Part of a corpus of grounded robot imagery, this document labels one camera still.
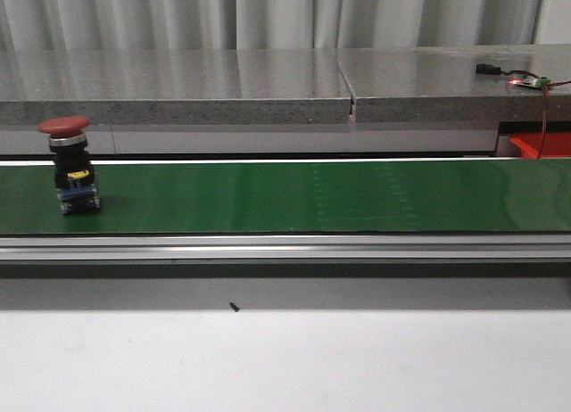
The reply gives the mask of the green conveyor belt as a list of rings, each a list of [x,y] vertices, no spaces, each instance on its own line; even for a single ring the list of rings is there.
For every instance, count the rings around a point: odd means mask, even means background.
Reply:
[[[566,232],[567,159],[104,164],[65,216],[50,166],[1,170],[3,235]]]

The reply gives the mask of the grey curtain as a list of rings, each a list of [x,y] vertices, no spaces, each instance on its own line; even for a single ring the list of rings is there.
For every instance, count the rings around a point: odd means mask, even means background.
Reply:
[[[4,50],[562,44],[570,0],[1,0]]]

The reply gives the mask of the red plastic tray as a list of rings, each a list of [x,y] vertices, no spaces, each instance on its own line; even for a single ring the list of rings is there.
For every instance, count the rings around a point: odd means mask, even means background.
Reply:
[[[524,159],[561,158],[570,156],[570,133],[547,133],[544,143],[540,133],[516,133],[509,137]]]

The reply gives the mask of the grey granite counter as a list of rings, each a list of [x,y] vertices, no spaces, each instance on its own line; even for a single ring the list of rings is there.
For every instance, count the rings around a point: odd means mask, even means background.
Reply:
[[[478,63],[501,75],[476,74]],[[542,90],[510,75],[547,77]],[[1,121],[268,125],[570,118],[568,45],[1,54]]]

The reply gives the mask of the aluminium conveyor frame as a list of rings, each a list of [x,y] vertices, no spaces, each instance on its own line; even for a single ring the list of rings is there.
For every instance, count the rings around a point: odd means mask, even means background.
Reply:
[[[98,161],[104,164],[336,162],[446,160],[306,160],[306,161]],[[7,161],[4,167],[50,166],[48,161]],[[258,234],[73,234],[3,235],[3,261],[241,261],[241,260],[379,260],[379,261],[567,261],[566,232],[334,232]]]

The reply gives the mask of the black plug connector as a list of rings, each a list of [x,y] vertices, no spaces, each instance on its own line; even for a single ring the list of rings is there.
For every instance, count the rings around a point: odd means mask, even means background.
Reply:
[[[499,66],[495,66],[489,63],[478,63],[476,65],[476,74],[483,74],[483,75],[501,75],[502,69]]]

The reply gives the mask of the red push button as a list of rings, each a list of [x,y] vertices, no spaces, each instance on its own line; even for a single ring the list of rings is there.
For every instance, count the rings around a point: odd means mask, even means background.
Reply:
[[[45,120],[38,127],[49,135],[49,148],[54,153],[54,184],[63,215],[101,209],[95,167],[86,150],[87,136],[83,131],[89,125],[88,118],[67,116]]]

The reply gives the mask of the small green circuit board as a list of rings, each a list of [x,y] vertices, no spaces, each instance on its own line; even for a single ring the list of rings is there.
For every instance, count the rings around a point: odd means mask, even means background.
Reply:
[[[513,73],[510,75],[509,83],[516,87],[525,87],[533,90],[542,90],[550,85],[547,77],[537,77],[524,73]]]

